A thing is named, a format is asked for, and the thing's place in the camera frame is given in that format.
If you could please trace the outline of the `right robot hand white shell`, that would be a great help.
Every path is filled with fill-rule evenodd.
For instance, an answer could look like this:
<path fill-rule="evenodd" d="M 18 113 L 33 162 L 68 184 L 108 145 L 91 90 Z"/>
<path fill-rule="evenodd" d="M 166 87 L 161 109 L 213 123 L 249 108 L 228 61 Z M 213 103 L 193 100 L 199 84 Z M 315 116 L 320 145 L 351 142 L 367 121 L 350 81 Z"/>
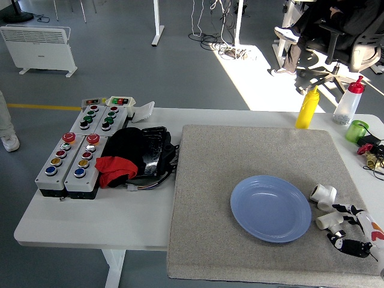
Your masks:
<path fill-rule="evenodd" d="M 354 205 L 333 204 L 332 207 L 338 212 L 350 214 L 350 216 L 344 216 L 343 218 L 351 225 L 358 225 L 367 241 L 344 239 L 328 233 L 329 241 L 338 251 L 344 254 L 360 258 L 371 255 L 377 261 L 377 271 L 380 277 L 383 278 L 383 229 L 367 211 Z"/>

